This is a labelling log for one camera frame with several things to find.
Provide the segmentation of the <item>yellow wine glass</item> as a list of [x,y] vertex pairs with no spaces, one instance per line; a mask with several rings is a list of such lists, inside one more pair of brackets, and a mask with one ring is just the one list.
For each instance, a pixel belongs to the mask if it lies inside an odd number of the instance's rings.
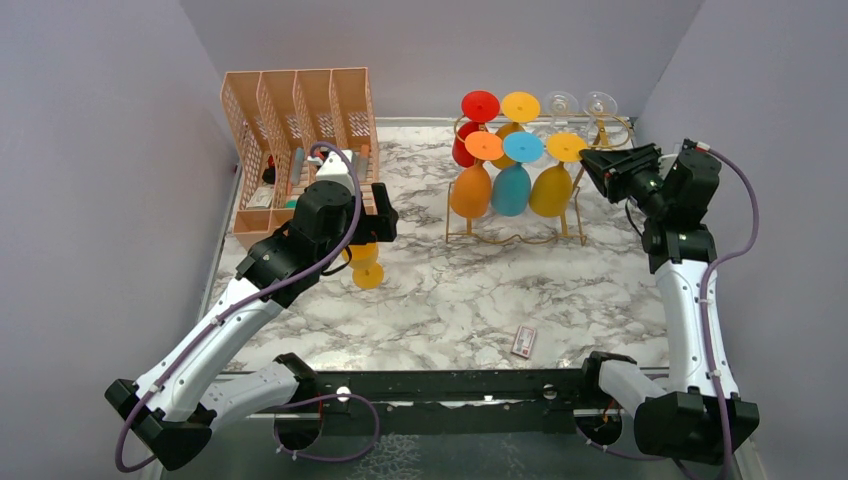
[[583,138],[569,139],[568,134],[557,134],[545,146],[555,164],[536,178],[528,205],[537,215],[552,218],[565,212],[574,188],[574,181],[565,165],[578,162],[579,152],[587,147],[587,143]]
[[501,100],[500,105],[503,115],[509,120],[496,131],[496,135],[501,140],[505,140],[510,134],[524,132],[523,125],[535,120],[541,112],[539,100],[534,95],[524,91],[507,94]]
[[377,243],[349,245],[343,251],[344,260],[353,270],[353,283],[363,290],[377,288],[384,279],[383,267],[378,263]]

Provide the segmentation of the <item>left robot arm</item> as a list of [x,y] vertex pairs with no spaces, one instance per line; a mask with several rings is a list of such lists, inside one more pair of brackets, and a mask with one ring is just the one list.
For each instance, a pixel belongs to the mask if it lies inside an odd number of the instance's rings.
[[255,243],[216,305],[164,359],[136,380],[117,379],[105,398],[124,424],[116,468],[138,471],[157,461],[167,470],[192,461],[214,433],[272,406],[298,411],[321,401],[314,371],[297,355],[225,383],[222,369],[263,326],[327,275],[355,246],[392,242],[398,213],[382,183],[370,186],[368,214],[356,186],[320,180],[307,187],[293,217]]

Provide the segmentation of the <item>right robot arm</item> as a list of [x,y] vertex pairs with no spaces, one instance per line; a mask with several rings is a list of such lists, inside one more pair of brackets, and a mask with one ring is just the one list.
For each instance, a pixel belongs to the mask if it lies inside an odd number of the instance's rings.
[[703,219],[732,163],[701,142],[685,140],[666,173],[654,144],[629,150],[584,149],[580,162],[612,204],[633,201],[645,220],[640,235],[660,291],[669,345],[668,383],[660,386],[627,356],[592,353],[577,380],[579,398],[600,407],[614,400],[634,421],[635,443],[647,456],[726,467],[759,425],[756,404],[742,400],[728,364],[716,301],[717,268],[753,247],[720,256]]

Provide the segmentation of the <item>clear wine glass right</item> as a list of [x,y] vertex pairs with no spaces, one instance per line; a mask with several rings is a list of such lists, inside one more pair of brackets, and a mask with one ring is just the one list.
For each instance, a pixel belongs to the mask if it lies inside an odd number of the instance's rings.
[[592,91],[584,96],[581,101],[583,112],[589,116],[584,134],[589,134],[598,126],[598,121],[618,113],[617,101],[609,94],[601,91]]

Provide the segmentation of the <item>clear wine glass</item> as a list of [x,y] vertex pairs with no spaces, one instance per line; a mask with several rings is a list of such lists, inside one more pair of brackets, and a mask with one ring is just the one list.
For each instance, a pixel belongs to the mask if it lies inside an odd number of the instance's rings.
[[584,96],[581,101],[583,112],[589,116],[584,134],[589,134],[598,126],[598,121],[618,113],[617,101],[609,94],[601,91],[592,91]]
[[565,91],[553,91],[548,93],[542,101],[543,110],[549,116],[546,125],[538,126],[532,134],[544,144],[557,134],[568,134],[569,139],[581,137],[568,129],[567,117],[576,112],[579,102],[570,93]]

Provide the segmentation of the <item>orange wine glass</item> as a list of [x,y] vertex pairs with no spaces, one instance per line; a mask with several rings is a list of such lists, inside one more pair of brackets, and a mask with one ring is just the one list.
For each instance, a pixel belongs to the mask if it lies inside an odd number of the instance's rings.
[[478,130],[469,133],[463,145],[473,162],[457,177],[449,206],[463,218],[476,219],[486,213],[492,194],[492,181],[484,164],[503,156],[503,140],[494,133]]

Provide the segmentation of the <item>clear wine glass left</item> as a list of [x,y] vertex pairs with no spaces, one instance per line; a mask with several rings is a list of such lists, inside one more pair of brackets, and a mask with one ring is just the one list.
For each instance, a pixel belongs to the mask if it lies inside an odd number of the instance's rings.
[[567,117],[576,112],[579,102],[570,93],[565,91],[553,91],[548,93],[542,101],[543,110],[549,116],[546,125],[538,126],[532,134],[544,144],[557,134],[568,134],[569,139],[581,137],[568,129]]

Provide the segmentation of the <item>blue wine glass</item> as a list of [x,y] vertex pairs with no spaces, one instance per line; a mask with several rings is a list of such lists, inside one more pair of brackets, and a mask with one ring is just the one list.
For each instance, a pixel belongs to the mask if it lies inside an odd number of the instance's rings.
[[524,165],[541,158],[545,147],[540,138],[528,132],[515,132],[503,140],[504,154],[513,161],[496,176],[492,196],[492,208],[502,216],[514,217],[522,214],[528,206],[532,182]]

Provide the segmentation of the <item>red wine glass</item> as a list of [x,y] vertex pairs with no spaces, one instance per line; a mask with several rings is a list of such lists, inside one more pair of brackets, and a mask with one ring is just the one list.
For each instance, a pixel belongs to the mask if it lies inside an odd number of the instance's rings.
[[475,158],[469,153],[465,139],[473,132],[487,131],[486,123],[500,113],[500,103],[491,92],[474,90],[463,97],[460,106],[464,120],[457,122],[452,156],[459,166],[468,168],[474,165]]

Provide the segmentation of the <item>peach plastic file organizer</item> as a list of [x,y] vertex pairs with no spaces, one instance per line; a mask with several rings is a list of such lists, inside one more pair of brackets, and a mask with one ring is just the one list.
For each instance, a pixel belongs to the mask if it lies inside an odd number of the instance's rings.
[[242,247],[292,217],[317,176],[305,159],[317,141],[363,157],[355,164],[363,205],[375,213],[379,141],[367,68],[231,71],[220,98],[242,171],[232,227]]

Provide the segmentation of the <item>small red white card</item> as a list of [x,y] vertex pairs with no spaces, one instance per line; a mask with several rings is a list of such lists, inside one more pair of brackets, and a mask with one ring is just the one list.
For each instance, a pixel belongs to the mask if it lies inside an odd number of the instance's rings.
[[536,339],[536,330],[528,326],[520,326],[510,347],[510,353],[523,359],[529,359]]

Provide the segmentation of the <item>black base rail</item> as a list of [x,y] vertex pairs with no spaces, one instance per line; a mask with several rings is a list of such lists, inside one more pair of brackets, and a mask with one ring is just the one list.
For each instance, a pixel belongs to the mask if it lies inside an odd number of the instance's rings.
[[724,440],[743,442],[756,405],[705,387],[674,389],[630,359],[594,355],[581,369],[315,371],[293,355],[213,384],[202,399],[212,428],[260,412],[284,413],[286,445],[318,435],[572,434],[578,410],[620,408],[650,455],[718,460]]

